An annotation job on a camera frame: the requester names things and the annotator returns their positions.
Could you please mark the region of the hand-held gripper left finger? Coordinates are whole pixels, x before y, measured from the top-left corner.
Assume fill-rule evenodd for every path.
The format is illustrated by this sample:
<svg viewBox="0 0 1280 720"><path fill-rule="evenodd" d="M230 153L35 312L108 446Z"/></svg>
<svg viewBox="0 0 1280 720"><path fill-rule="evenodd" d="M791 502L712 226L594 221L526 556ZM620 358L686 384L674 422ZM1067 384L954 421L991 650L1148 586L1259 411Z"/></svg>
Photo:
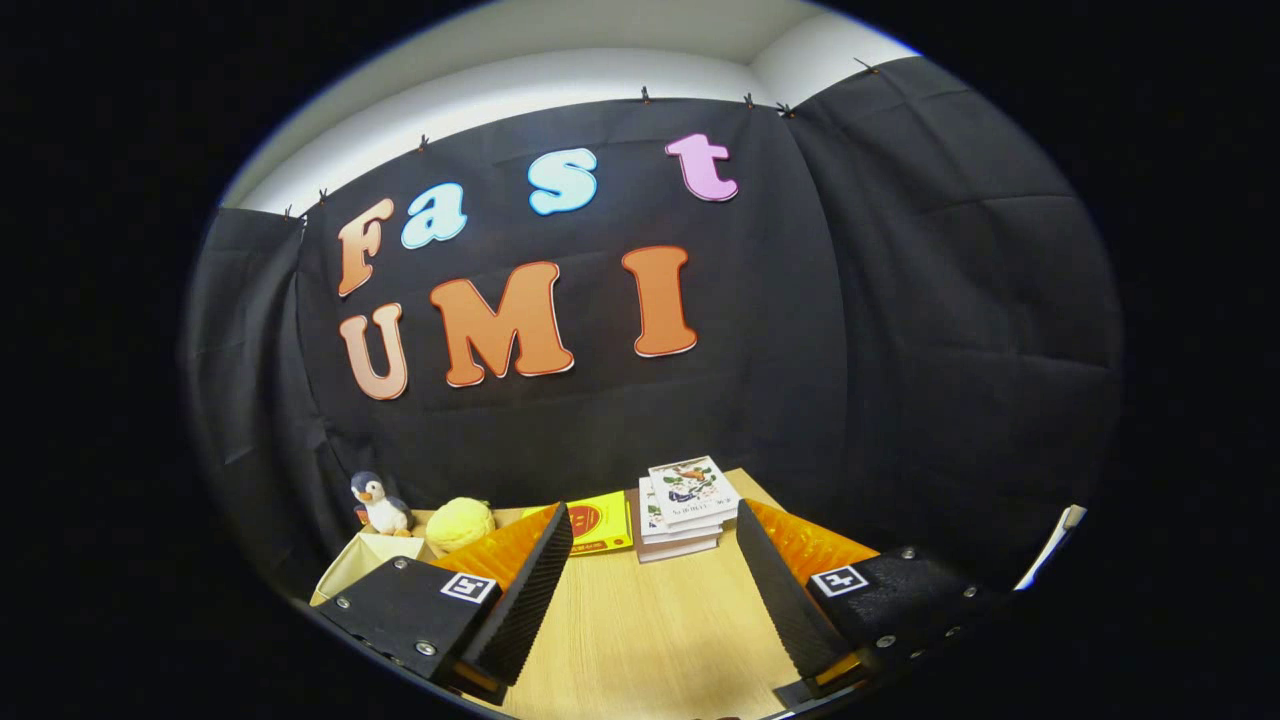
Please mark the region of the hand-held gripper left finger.
<svg viewBox="0 0 1280 720"><path fill-rule="evenodd" d="M566 503L448 555L394 556L316 606L351 644L442 691L502 705L572 546Z"/></svg>

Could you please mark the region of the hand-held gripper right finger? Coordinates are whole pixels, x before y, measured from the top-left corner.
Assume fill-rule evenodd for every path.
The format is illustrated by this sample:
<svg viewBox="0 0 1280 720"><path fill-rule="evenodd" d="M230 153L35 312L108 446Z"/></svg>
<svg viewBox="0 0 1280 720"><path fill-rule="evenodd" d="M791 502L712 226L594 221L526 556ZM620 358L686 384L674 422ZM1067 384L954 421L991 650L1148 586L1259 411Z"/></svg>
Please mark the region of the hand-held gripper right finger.
<svg viewBox="0 0 1280 720"><path fill-rule="evenodd" d="M799 680L785 701L900 678L984 621L1000 591L918 547L878 552L742 498L736 537Z"/></svg>

